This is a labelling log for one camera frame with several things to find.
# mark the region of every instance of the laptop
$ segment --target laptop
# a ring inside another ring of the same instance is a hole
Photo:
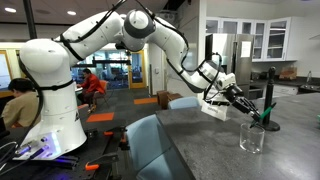
[[[8,136],[10,134],[10,131],[6,129],[6,126],[4,125],[3,117],[0,117],[0,139]]]

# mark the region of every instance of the glass cup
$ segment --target glass cup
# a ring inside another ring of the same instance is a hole
[[[240,147],[251,153],[261,153],[265,131],[257,126],[250,128],[250,125],[250,123],[241,124]]]

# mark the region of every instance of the orange floor mat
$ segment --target orange floor mat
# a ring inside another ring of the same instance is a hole
[[[114,113],[102,113],[102,114],[92,114],[87,119],[87,122],[101,122],[101,121],[112,121]]]
[[[135,99],[134,104],[149,104],[149,103],[156,103],[158,99],[155,98],[143,98],[143,99]]]

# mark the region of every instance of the black stand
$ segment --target black stand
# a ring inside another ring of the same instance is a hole
[[[266,98],[264,102],[264,110],[267,110],[272,103],[272,94],[273,94],[273,84],[274,84],[274,75],[276,72],[275,67],[271,67],[269,69],[269,78],[268,78],[268,84],[267,84],[267,91],[266,91]],[[280,130],[280,125],[274,121],[270,120],[270,114],[267,114],[260,126],[262,126],[266,131],[279,131]]]

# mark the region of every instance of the person with dark hair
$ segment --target person with dark hair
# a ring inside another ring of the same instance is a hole
[[[104,94],[104,89],[100,84],[99,78],[92,74],[90,69],[82,70],[84,76],[84,83],[77,84],[77,88],[82,87],[82,93],[78,94],[78,99],[81,101],[82,104],[89,104],[91,111],[94,111],[96,107],[91,107],[93,104],[93,95],[96,91],[99,93]]]
[[[16,78],[9,83],[8,89],[12,91],[14,99],[6,104],[1,115],[6,128],[29,126],[35,118],[39,104],[33,83],[26,78]]]

